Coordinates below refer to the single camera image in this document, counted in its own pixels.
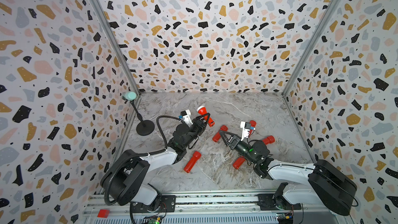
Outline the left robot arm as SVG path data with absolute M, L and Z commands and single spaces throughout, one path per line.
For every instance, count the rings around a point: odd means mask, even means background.
M 179 121 L 170 140 L 166 139 L 160 126 L 159 120 L 162 118 Z M 196 144 L 210 120 L 209 113 L 202 114 L 193 120 L 183 116 L 159 116 L 156 124 L 165 148 L 148 153 L 125 150 L 101 179 L 100 185 L 104 189 L 105 204 L 117 203 L 124 206 L 128 203 L 140 203 L 150 212 L 156 211 L 161 205 L 162 194 L 152 185 L 143 184 L 147 173 L 178 163 L 186 155 L 187 150 Z

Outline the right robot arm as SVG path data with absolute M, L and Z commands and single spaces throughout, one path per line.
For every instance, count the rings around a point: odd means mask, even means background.
M 252 165 L 260 178 L 281 181 L 271 199 L 262 204 L 264 207 L 287 210 L 304 204 L 323 205 L 335 214 L 348 216 L 351 208 L 359 205 L 356 184 L 330 162 L 279 161 L 270 156 L 263 141 L 244 142 L 231 132 L 219 133 L 225 145 Z

